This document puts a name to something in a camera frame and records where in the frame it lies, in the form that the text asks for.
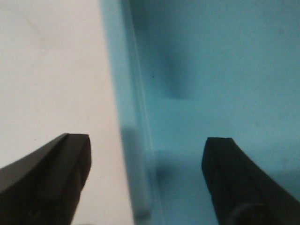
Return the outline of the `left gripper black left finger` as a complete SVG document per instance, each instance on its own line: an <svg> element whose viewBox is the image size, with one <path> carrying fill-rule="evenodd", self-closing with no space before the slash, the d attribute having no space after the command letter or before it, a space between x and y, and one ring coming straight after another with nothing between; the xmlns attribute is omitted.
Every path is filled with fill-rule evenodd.
<svg viewBox="0 0 300 225"><path fill-rule="evenodd" d="M90 138L62 134L0 170L2 225L70 225L92 164Z"/></svg>

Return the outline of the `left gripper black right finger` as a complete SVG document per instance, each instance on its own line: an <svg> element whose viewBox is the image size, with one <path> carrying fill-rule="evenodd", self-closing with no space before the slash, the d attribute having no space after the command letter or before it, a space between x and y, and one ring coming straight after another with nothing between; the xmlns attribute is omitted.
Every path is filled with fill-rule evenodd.
<svg viewBox="0 0 300 225"><path fill-rule="evenodd" d="M300 223L300 202L232 138L207 138L201 168L220 225Z"/></svg>

